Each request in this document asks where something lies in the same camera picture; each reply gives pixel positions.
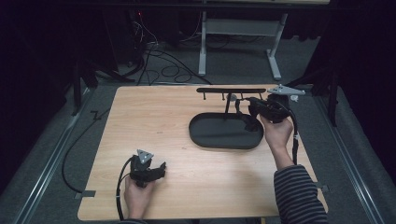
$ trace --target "person's left hand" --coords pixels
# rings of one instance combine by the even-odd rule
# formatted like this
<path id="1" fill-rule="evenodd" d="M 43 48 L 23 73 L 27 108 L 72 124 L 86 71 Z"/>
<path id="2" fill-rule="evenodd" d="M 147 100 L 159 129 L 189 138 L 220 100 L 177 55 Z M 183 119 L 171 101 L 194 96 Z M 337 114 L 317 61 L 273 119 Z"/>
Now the person's left hand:
<path id="1" fill-rule="evenodd" d="M 154 189 L 155 181 L 149 182 L 147 186 L 142 189 L 139 188 L 134 180 L 129 176 L 125 178 L 125 192 L 124 198 L 128 206 L 128 218 L 142 219 L 149 206 L 152 190 Z"/>

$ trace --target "gray carpet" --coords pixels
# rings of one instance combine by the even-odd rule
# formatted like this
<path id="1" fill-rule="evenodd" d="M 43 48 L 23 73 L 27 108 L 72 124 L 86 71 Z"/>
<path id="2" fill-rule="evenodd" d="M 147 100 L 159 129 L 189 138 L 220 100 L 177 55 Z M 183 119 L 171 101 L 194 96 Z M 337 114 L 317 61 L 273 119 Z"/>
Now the gray carpet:
<path id="1" fill-rule="evenodd" d="M 242 38 L 242 41 L 241 37 L 237 36 L 236 38 L 238 41 L 232 41 L 224 48 L 208 50 L 205 78 L 213 84 L 277 83 L 272 79 L 269 64 L 264 58 L 266 48 L 263 46 L 269 48 L 271 40 L 264 38 L 250 42 L 247 38 Z M 281 41 L 276 54 L 282 75 L 280 83 L 288 83 L 304 73 L 317 43 L 317 40 Z M 222 45 L 221 41 L 212 41 L 209 44 L 212 47 Z M 161 44 L 158 49 L 172 54 L 192 71 L 198 70 L 199 46 L 180 45 L 179 48 L 174 49 L 166 44 Z M 149 57 L 147 69 L 161 73 L 162 69 L 169 65 L 172 64 L 152 56 Z M 164 72 L 171 76 L 170 71 L 175 69 L 166 68 Z M 121 64 L 120 70 L 126 72 L 128 68 Z M 148 76 L 142 76 L 142 84 L 147 85 L 147 82 L 151 82 L 156 76 L 155 72 L 148 72 Z M 175 82 L 175 77 L 160 76 L 157 82 L 161 82 L 161 84 Z M 189 83 L 204 82 L 200 78 L 192 77 Z M 100 80 L 99 87 L 93 91 L 91 100 L 81 112 L 77 126 L 66 143 L 66 148 L 71 147 L 84 130 L 92 124 L 93 113 L 91 111 L 98 111 L 98 114 L 101 114 L 111 107 L 115 91 L 121 85 L 125 84 Z M 30 155 L 1 196 L 0 223 L 12 223 L 15 220 L 45 168 L 62 132 L 71 119 L 70 115 L 73 111 L 71 92 L 68 93 L 67 98 L 67 104 L 48 124 Z M 370 223 L 342 163 L 337 144 L 332 137 L 332 131 L 318 109 L 317 101 L 317 98 L 308 94 L 300 97 L 299 103 L 291 104 L 291 108 L 296 114 L 300 135 L 318 180 L 330 189 L 324 193 L 329 205 L 329 220 L 331 223 Z M 395 188 L 371 149 L 353 112 L 350 111 L 342 90 L 339 91 L 338 101 L 337 130 L 343 136 L 346 147 L 356 162 L 367 188 L 374 196 L 384 222 L 392 223 L 396 220 L 395 208 L 391 206 L 391 203 L 396 199 Z M 66 178 L 77 189 L 85 188 L 105 125 L 106 116 L 96 121 L 77 140 L 68 155 L 65 164 Z M 80 199 L 75 199 L 75 196 L 76 193 L 63 182 L 61 164 L 58 164 L 38 206 L 33 209 L 30 223 L 82 223 L 77 217 Z M 279 223 L 279 221 L 276 217 L 269 217 L 267 223 Z"/>

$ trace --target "white metal stand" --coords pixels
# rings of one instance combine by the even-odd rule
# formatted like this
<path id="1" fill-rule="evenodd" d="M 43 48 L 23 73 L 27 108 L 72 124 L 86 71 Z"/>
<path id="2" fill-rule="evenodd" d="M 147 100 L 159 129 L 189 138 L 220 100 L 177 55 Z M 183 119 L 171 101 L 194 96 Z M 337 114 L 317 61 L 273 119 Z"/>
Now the white metal stand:
<path id="1" fill-rule="evenodd" d="M 240 21 L 208 19 L 206 12 L 202 15 L 201 51 L 199 57 L 200 76 L 206 75 L 206 34 L 218 35 L 265 35 L 275 38 L 274 45 L 266 51 L 268 61 L 275 80 L 280 80 L 281 75 L 277 67 L 275 54 L 282 36 L 288 14 L 283 14 L 280 21 Z"/>

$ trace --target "black cable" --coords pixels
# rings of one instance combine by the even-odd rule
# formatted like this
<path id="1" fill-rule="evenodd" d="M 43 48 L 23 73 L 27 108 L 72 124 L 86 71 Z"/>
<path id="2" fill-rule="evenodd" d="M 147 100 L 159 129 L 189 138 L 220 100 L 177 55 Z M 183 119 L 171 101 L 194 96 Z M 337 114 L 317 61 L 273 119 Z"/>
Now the black cable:
<path id="1" fill-rule="evenodd" d="M 148 64 L 149 64 L 149 56 L 150 56 L 150 53 L 152 51 L 152 48 L 153 48 L 153 46 L 151 46 L 151 48 L 148 50 L 148 56 L 146 57 L 145 67 L 143 68 L 143 71 L 140 74 L 140 77 L 139 77 L 139 79 L 136 82 L 136 86 L 140 85 L 140 82 L 142 81 L 142 77 L 143 77 L 144 73 L 146 72 L 146 69 L 147 69 Z"/>
<path id="2" fill-rule="evenodd" d="M 83 190 L 82 190 L 82 189 L 77 189 L 77 188 L 73 187 L 71 184 L 69 184 L 69 182 L 68 182 L 67 179 L 66 179 L 66 176 L 65 176 L 65 174 L 64 174 L 64 167 L 65 167 L 65 164 L 66 164 L 67 156 L 69 155 L 71 149 L 72 149 L 73 146 L 76 144 L 76 142 L 85 134 L 85 132 L 87 132 L 87 131 L 91 128 L 91 126 L 92 126 L 96 121 L 100 120 L 100 119 L 102 118 L 102 116 L 105 115 L 108 111 L 110 111 L 110 108 L 107 109 L 105 112 L 103 112 L 99 117 L 97 117 L 97 118 L 96 118 L 96 119 L 95 119 L 95 120 L 94 120 L 94 121 L 82 132 L 82 134 L 79 135 L 79 137 L 73 142 L 73 144 L 70 146 L 69 149 L 67 149 L 66 153 L 64 154 L 64 159 L 63 159 L 63 161 L 62 161 L 62 179 L 63 179 L 64 183 L 66 184 L 66 186 L 69 187 L 71 190 L 73 190 L 73 191 L 76 192 L 76 193 L 82 193 Z"/>
<path id="3" fill-rule="evenodd" d="M 181 41 L 180 44 L 184 45 L 184 46 L 187 46 L 187 47 L 199 46 L 199 45 L 201 45 L 201 40 L 200 39 L 197 40 L 196 38 L 198 38 L 198 37 L 200 37 L 200 35 L 198 35 L 198 36 L 196 36 L 194 38 L 191 38 L 189 40 Z"/>
<path id="4" fill-rule="evenodd" d="M 166 52 L 163 52 L 163 51 L 160 51 L 160 50 L 153 50 L 153 52 L 160 52 L 161 54 L 164 54 L 164 55 L 167 55 L 167 56 L 169 56 L 169 57 L 171 57 L 172 59 L 175 59 L 178 63 L 180 63 L 187 71 L 189 71 L 189 73 L 193 76 L 193 77 L 198 77 L 199 79 L 201 79 L 202 81 L 204 81 L 205 83 L 207 83 L 207 84 L 209 84 L 209 85 L 213 85 L 209 80 L 207 80 L 206 78 L 204 78 L 204 77 L 200 77 L 200 76 L 198 76 L 197 74 L 195 74 L 193 71 L 191 71 L 191 69 L 186 65 L 186 64 L 184 64 L 183 62 L 181 62 L 179 59 L 177 59 L 176 57 L 174 57 L 173 55 L 171 55 L 171 54 L 169 54 L 169 53 L 166 53 Z"/>
<path id="5" fill-rule="evenodd" d="M 123 75 L 120 75 L 120 74 L 118 74 L 116 72 L 114 72 L 114 73 L 118 74 L 121 77 L 127 78 L 127 77 L 129 77 L 131 75 L 136 74 L 138 71 L 140 71 L 143 68 L 144 65 L 145 65 L 145 61 L 144 61 L 143 57 L 141 57 L 140 60 L 138 61 L 137 65 L 136 65 L 136 67 L 132 71 L 127 72 L 126 74 L 123 74 Z M 96 76 L 101 78 L 101 79 L 105 79 L 105 80 L 118 80 L 118 81 L 121 81 L 121 82 L 127 82 L 125 79 L 114 78 L 114 76 L 109 76 L 108 77 L 108 76 L 103 76 L 103 75 L 100 75 L 100 74 L 97 74 L 97 73 L 96 73 Z"/>
<path id="6" fill-rule="evenodd" d="M 104 73 L 110 75 L 111 77 L 114 77 L 114 79 L 121 81 L 121 82 L 134 82 L 134 79 L 129 79 L 128 77 L 123 77 L 122 75 L 107 69 L 106 67 L 98 64 L 98 63 L 94 63 L 91 60 L 85 60 L 86 63 L 88 63 L 93 69 L 97 69 L 99 71 L 103 71 Z"/>
<path id="7" fill-rule="evenodd" d="M 186 82 L 188 82 L 190 80 L 191 80 L 191 75 L 190 74 L 182 74 L 182 75 L 178 75 L 178 76 L 175 77 L 175 82 L 176 83 L 186 83 Z"/>
<path id="8" fill-rule="evenodd" d="M 291 117 L 291 120 L 293 121 L 294 133 L 293 133 L 293 147 L 291 149 L 291 154 L 292 154 L 294 165 L 297 165 L 297 150 L 298 150 L 298 146 L 299 146 L 297 119 L 296 119 L 294 113 L 290 109 L 288 109 L 284 105 L 282 105 L 280 102 L 274 101 L 274 103 L 276 103 L 277 105 L 282 107 L 285 111 L 288 111 L 288 113 Z"/>
<path id="9" fill-rule="evenodd" d="M 124 220 L 123 214 L 122 214 L 122 208 L 121 208 L 120 185 L 121 185 L 122 180 L 123 180 L 126 176 L 128 176 L 128 175 L 125 175 L 125 176 L 122 176 L 122 175 L 123 175 L 123 173 L 124 173 L 124 171 L 125 171 L 126 166 L 127 166 L 128 163 L 131 162 L 131 161 L 132 161 L 132 157 L 129 158 L 128 161 L 125 162 L 125 164 L 122 166 L 122 169 L 121 169 L 121 172 L 120 172 L 119 181 L 118 181 L 118 183 L 117 183 L 117 189 L 116 189 L 116 204 L 117 204 L 117 211 L 118 211 L 118 213 L 119 213 L 120 221 L 123 221 L 123 220 Z"/>
<path id="10" fill-rule="evenodd" d="M 167 75 L 167 74 L 165 74 L 165 70 L 168 69 L 168 68 L 176 68 L 177 70 L 176 70 L 176 72 L 174 74 Z M 161 70 L 161 75 L 163 75 L 164 77 L 175 77 L 179 73 L 180 73 L 180 67 L 177 66 L 177 64 L 166 66 L 166 67 L 163 68 L 163 70 Z"/>
<path id="11" fill-rule="evenodd" d="M 230 44 L 230 36 L 229 35 L 226 35 L 225 36 L 225 43 L 222 45 L 222 46 L 220 46 L 220 47 L 211 47 L 207 42 L 206 42 L 206 46 L 209 48 L 209 49 L 222 49 L 222 48 L 224 48 L 224 47 L 226 47 L 228 44 Z"/>
<path id="12" fill-rule="evenodd" d="M 157 76 L 152 81 L 149 80 L 149 72 L 157 74 Z M 147 70 L 146 74 L 148 76 L 148 85 L 149 86 L 151 86 L 158 78 L 160 78 L 160 73 L 158 73 L 157 71 L 154 71 L 154 70 Z"/>
<path id="13" fill-rule="evenodd" d="M 263 36 L 263 35 L 254 35 L 251 40 L 241 40 L 241 39 L 233 38 L 233 36 L 238 37 L 238 36 L 241 36 L 241 35 L 232 35 L 230 37 L 230 41 L 231 42 L 235 42 L 235 43 L 253 43 L 253 42 L 258 41 L 259 39 L 264 39 L 265 38 L 265 36 Z"/>

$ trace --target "wire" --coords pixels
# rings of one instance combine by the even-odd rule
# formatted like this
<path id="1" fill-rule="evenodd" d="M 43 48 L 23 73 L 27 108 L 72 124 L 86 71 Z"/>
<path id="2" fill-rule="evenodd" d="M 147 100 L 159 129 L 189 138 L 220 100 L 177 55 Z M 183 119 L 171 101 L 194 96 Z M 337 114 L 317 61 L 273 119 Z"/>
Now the wire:
<path id="1" fill-rule="evenodd" d="M 195 38 L 191 38 L 191 39 L 189 39 L 189 40 L 180 42 L 180 44 L 182 44 L 182 45 L 184 45 L 184 46 L 187 46 L 187 47 L 199 46 L 199 45 L 201 45 L 201 40 L 197 40 L 197 39 L 196 39 L 197 37 L 199 37 L 199 35 L 196 36 Z"/>
<path id="2" fill-rule="evenodd" d="M 128 175 L 122 176 L 122 174 L 123 174 L 123 172 L 124 172 L 126 166 L 128 165 L 128 163 L 131 162 L 131 161 L 132 161 L 132 158 L 129 158 L 128 161 L 126 161 L 125 164 L 122 166 L 122 169 L 121 169 L 121 172 L 120 172 L 119 181 L 118 181 L 118 183 L 117 183 L 117 189 L 116 189 L 116 204 L 117 204 L 117 211 L 118 211 L 118 213 L 119 213 L 120 221 L 123 221 L 123 220 L 124 220 L 123 214 L 122 214 L 122 208 L 121 208 L 120 185 L 121 185 L 122 180 L 123 180 L 126 176 L 128 176 Z"/>
<path id="3" fill-rule="evenodd" d="M 197 34 L 197 32 L 198 32 L 199 25 L 201 24 L 201 18 L 202 18 L 202 12 L 199 14 L 199 18 L 198 18 L 197 26 L 195 27 L 195 31 L 194 31 L 194 33 L 192 33 L 192 35 L 191 35 L 190 37 L 188 37 L 187 39 L 180 40 L 180 42 L 185 42 L 185 41 L 188 41 L 188 40 L 194 39 L 194 38 L 196 38 L 196 37 L 198 37 L 198 36 L 201 36 L 201 35 L 196 35 L 196 34 Z"/>
<path id="4" fill-rule="evenodd" d="M 134 21 L 133 24 L 137 26 L 137 29 L 136 29 L 136 31 L 134 32 L 134 35 L 137 35 L 138 32 L 139 32 L 139 30 L 141 31 L 141 32 L 140 32 L 140 42 L 139 42 L 139 43 L 142 43 L 142 42 L 143 42 L 143 37 L 144 37 L 144 34 L 143 34 L 143 27 L 142 27 L 142 25 L 140 25 L 140 24 L 139 24 L 138 22 L 136 22 L 136 21 Z"/>
<path id="5" fill-rule="evenodd" d="M 155 35 L 145 26 L 145 24 L 143 23 L 143 14 L 142 14 L 142 12 L 141 12 L 141 11 L 138 11 L 138 12 L 137 12 L 137 15 L 139 15 L 140 22 L 142 23 L 143 28 L 145 28 L 145 30 L 146 30 L 149 34 L 151 34 L 151 35 L 154 37 L 154 39 L 155 39 L 155 45 L 158 46 L 158 39 L 157 39 L 157 36 L 155 36 Z"/>
<path id="6" fill-rule="evenodd" d="M 282 105 L 280 102 L 274 101 L 274 103 L 276 103 L 277 105 L 279 105 L 280 107 L 282 107 L 282 109 L 284 109 L 285 111 L 288 111 L 291 120 L 293 121 L 293 127 L 294 127 L 294 133 L 293 133 L 293 147 L 291 149 L 291 154 L 293 157 L 293 163 L 294 165 L 297 165 L 297 150 L 298 150 L 298 127 L 297 127 L 297 119 L 293 113 L 293 111 L 291 111 L 291 109 L 286 108 L 284 105 Z"/>
<path id="7" fill-rule="evenodd" d="M 104 79 L 104 80 L 117 80 L 117 81 L 121 81 L 121 82 L 133 82 L 134 80 L 127 79 L 127 77 L 136 74 L 139 70 L 141 70 L 143 68 L 144 65 L 145 65 L 145 61 L 144 61 L 143 57 L 141 57 L 136 65 L 136 67 L 132 71 L 127 72 L 126 74 L 120 75 L 118 72 L 112 71 L 113 74 L 117 74 L 118 77 L 114 77 L 114 75 L 108 77 L 108 76 L 103 76 L 98 73 L 96 73 L 96 76 L 101 79 Z"/>
<path id="8" fill-rule="evenodd" d="M 191 80 L 191 75 L 189 74 L 182 74 L 175 77 L 175 82 L 177 83 L 186 83 Z"/>
<path id="9" fill-rule="evenodd" d="M 265 38 L 264 35 L 254 35 L 251 40 L 242 40 L 242 39 L 237 38 L 239 36 L 245 37 L 244 35 L 231 35 L 230 41 L 235 42 L 235 43 L 254 43 L 256 41 L 259 41 L 260 39 Z"/>
<path id="10" fill-rule="evenodd" d="M 136 86 L 140 85 L 140 82 L 142 81 L 142 77 L 143 77 L 143 75 L 144 75 L 145 72 L 146 72 L 146 69 L 147 69 L 148 64 L 149 64 L 149 55 L 150 55 L 150 53 L 151 53 L 151 51 L 152 51 L 152 47 L 153 47 L 153 46 L 151 46 L 150 50 L 148 51 L 148 55 L 146 56 L 145 67 L 143 68 L 143 71 L 142 71 L 142 73 L 140 74 L 140 77 L 139 77 L 139 79 L 138 79 L 137 82 L 136 82 Z"/>
<path id="11" fill-rule="evenodd" d="M 216 37 L 219 37 L 219 36 L 218 35 L 209 35 L 208 37 L 210 37 L 212 39 L 215 39 L 215 41 L 216 41 Z M 224 38 L 225 38 L 225 43 L 223 45 L 221 45 L 220 47 L 211 47 L 207 42 L 206 42 L 206 45 L 207 45 L 207 47 L 209 49 L 222 49 L 222 48 L 226 47 L 230 43 L 230 36 L 229 35 L 224 36 Z"/>
<path id="12" fill-rule="evenodd" d="M 152 81 L 149 80 L 149 72 L 155 73 L 157 75 Z M 154 70 L 147 70 L 146 74 L 148 76 L 148 85 L 149 86 L 151 86 L 158 78 L 160 78 L 160 73 L 158 73 L 157 71 L 154 71 Z"/>
<path id="13" fill-rule="evenodd" d="M 64 167 L 65 167 L 65 164 L 66 164 L 67 156 L 69 155 L 71 149 L 72 149 L 73 146 L 77 143 L 77 141 L 78 141 L 78 140 L 79 140 L 79 139 L 80 139 L 91 127 L 92 127 L 92 125 L 93 125 L 96 121 L 100 120 L 100 119 L 102 118 L 102 116 L 104 116 L 108 111 L 110 111 L 110 108 L 107 109 L 105 112 L 103 112 L 99 117 L 97 117 L 97 118 L 96 118 L 96 119 L 95 119 L 95 120 L 94 120 L 94 121 L 82 132 L 82 134 L 79 135 L 79 137 L 73 142 L 73 144 L 70 146 L 69 149 L 67 149 L 66 153 L 64 154 L 64 159 L 63 159 L 63 161 L 62 161 L 62 179 L 63 179 L 64 183 L 66 184 L 66 186 L 69 187 L 71 190 L 73 190 L 73 191 L 76 192 L 76 193 L 82 193 L 83 190 L 82 190 L 82 189 L 77 189 L 77 188 L 73 187 L 73 186 L 67 181 L 67 179 L 66 179 Z"/>
<path id="14" fill-rule="evenodd" d="M 181 67 L 181 68 L 186 69 L 186 70 L 189 72 L 190 76 L 198 77 L 199 79 L 201 79 L 201 80 L 204 81 L 205 83 L 207 83 L 207 84 L 209 84 L 209 85 L 212 85 L 212 83 L 211 83 L 209 80 L 205 79 L 204 77 L 200 77 L 200 76 L 196 75 L 193 71 L 191 71 L 191 69 L 190 69 L 186 64 L 184 64 L 183 62 L 181 62 L 179 59 L 177 59 L 177 58 L 174 57 L 173 55 L 171 55 L 171 54 L 169 54 L 169 53 L 166 53 L 166 52 L 164 52 L 164 51 L 160 51 L 160 50 L 153 50 L 152 52 L 160 52 L 161 54 L 164 54 L 164 55 L 167 55 L 167 56 L 171 57 L 172 59 L 174 59 L 174 60 L 176 60 L 178 63 L 180 63 L 180 64 L 183 66 L 183 67 Z"/>

